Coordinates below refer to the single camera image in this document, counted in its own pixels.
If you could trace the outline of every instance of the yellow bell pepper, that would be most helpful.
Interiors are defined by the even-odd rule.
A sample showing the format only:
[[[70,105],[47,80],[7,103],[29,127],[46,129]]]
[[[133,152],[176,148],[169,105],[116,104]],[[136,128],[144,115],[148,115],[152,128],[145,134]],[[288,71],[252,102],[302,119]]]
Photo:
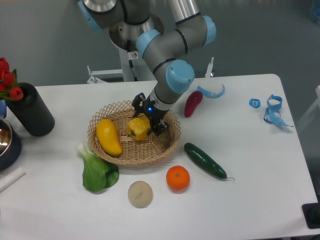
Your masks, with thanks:
[[[132,119],[127,126],[128,135],[134,140],[141,141],[151,132],[150,122],[146,115]]]
[[[98,122],[96,136],[101,147],[108,154],[117,156],[122,153],[117,127],[110,119],[102,119]]]

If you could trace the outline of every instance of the robotic arm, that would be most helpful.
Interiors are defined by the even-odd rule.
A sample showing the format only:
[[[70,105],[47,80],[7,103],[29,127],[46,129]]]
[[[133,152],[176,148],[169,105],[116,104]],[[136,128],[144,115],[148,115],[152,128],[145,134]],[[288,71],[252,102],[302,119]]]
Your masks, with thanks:
[[[149,12],[149,0],[79,2],[82,12],[87,11],[87,19],[90,18],[89,22],[95,28],[105,29],[120,23],[119,36],[126,42],[126,50],[138,50],[157,80],[147,98],[140,93],[132,102],[134,117],[145,114],[156,136],[169,128],[163,121],[165,114],[195,79],[192,66],[178,58],[216,37],[215,24],[210,17],[201,16],[196,0],[169,0],[169,5],[176,29],[161,34],[161,29],[154,24],[156,18]]]

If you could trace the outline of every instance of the round bun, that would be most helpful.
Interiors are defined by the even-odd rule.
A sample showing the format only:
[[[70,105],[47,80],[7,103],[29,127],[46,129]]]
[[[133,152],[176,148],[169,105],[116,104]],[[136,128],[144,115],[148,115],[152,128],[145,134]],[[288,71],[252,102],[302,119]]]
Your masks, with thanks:
[[[128,190],[130,203],[139,209],[147,207],[151,203],[153,196],[152,188],[145,181],[132,183]]]

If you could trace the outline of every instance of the blue plastic piece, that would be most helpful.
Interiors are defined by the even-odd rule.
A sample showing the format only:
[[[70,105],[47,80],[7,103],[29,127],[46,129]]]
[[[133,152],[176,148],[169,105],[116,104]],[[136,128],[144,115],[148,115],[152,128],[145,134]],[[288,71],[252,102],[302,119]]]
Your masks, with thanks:
[[[255,109],[258,109],[261,106],[261,102],[259,99],[251,98],[249,105]]]
[[[92,16],[89,14],[88,10],[86,9],[84,3],[80,0],[78,2],[78,6],[85,18],[85,20],[87,20],[89,26],[91,27],[91,29],[94,31],[94,32],[98,32],[98,31],[101,31],[102,28],[96,23],[96,21],[92,18]]]
[[[7,117],[7,105],[5,100],[0,100],[0,117]]]
[[[205,22],[206,22],[206,28],[207,28],[207,34],[206,34],[206,40],[203,46],[211,43],[213,40],[215,40],[217,36],[217,29],[215,23],[212,21],[211,17],[209,16],[203,16]]]
[[[277,100],[279,103],[275,105],[271,105],[269,100]],[[285,123],[285,121],[282,120],[281,114],[280,114],[280,109],[282,107],[282,97],[280,96],[275,96],[271,95],[268,100],[266,101],[266,104],[268,107],[265,109],[264,117],[263,120],[268,123],[268,124],[274,124],[278,127],[281,126],[287,126],[287,127],[293,127]]]
[[[174,60],[166,69],[165,78],[172,91],[183,94],[194,81],[195,71],[186,61]]]
[[[160,35],[160,32],[158,32],[155,29],[145,31],[142,33],[138,40],[136,41],[136,48],[138,49],[138,52],[142,55],[142,58],[144,58],[144,53],[151,41],[156,37]]]
[[[211,91],[204,90],[200,86],[198,86],[196,90],[202,92],[202,94],[204,96],[208,97],[208,98],[217,99],[217,98],[220,98],[223,94],[225,94],[226,87],[225,87],[224,84],[222,84],[222,91],[219,92],[219,93],[214,93],[214,92],[211,92]]]

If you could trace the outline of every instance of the orange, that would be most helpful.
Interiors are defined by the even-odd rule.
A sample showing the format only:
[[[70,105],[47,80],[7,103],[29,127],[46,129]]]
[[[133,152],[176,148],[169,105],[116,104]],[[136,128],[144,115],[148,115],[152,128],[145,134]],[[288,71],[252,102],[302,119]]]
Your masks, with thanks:
[[[166,173],[166,182],[173,190],[185,189],[190,183],[189,172],[183,166],[173,166]]]

